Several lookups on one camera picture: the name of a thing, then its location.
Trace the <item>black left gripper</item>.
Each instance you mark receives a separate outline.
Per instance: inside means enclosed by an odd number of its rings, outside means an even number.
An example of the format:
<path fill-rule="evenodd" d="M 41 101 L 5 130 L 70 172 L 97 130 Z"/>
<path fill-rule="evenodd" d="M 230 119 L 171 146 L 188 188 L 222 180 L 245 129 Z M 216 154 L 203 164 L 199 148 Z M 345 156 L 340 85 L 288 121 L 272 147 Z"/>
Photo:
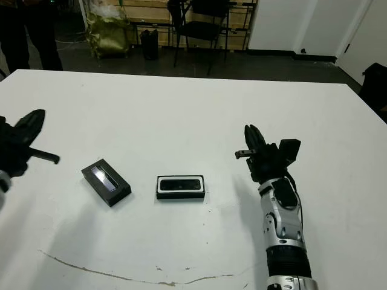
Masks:
<path fill-rule="evenodd" d="M 9 177 L 22 176 L 28 168 L 31 157 L 58 164 L 60 157 L 31 147 L 40 134 L 45 120 L 45 110 L 33 110 L 15 125 L 1 117 L 1 170 Z"/>

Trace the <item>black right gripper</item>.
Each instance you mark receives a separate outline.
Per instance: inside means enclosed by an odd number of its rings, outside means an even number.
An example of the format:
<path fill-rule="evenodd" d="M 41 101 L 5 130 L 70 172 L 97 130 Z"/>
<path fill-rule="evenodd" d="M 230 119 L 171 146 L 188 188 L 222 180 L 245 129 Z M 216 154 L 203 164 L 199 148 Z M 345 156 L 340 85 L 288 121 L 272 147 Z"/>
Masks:
<path fill-rule="evenodd" d="M 283 146 L 266 144 L 261 131 L 254 125 L 244 126 L 244 136 L 249 150 L 235 152 L 236 159 L 246 158 L 254 182 L 265 183 L 270 179 L 283 178 L 289 163 Z"/>

